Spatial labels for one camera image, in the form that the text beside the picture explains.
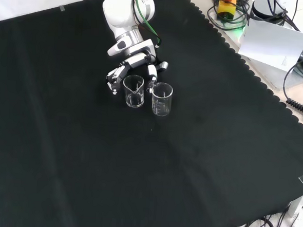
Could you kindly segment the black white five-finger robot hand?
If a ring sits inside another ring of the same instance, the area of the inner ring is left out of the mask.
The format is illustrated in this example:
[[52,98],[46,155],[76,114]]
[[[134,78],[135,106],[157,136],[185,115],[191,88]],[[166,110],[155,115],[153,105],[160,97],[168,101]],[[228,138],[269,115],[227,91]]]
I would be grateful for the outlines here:
[[158,81],[158,73],[166,71],[168,62],[159,61],[153,42],[148,39],[134,44],[130,37],[121,38],[109,50],[108,55],[114,56],[124,52],[127,58],[119,66],[109,72],[106,76],[107,85],[114,95],[120,90],[121,82],[126,77],[129,70],[147,65],[149,74],[148,92],[153,92],[153,85]]

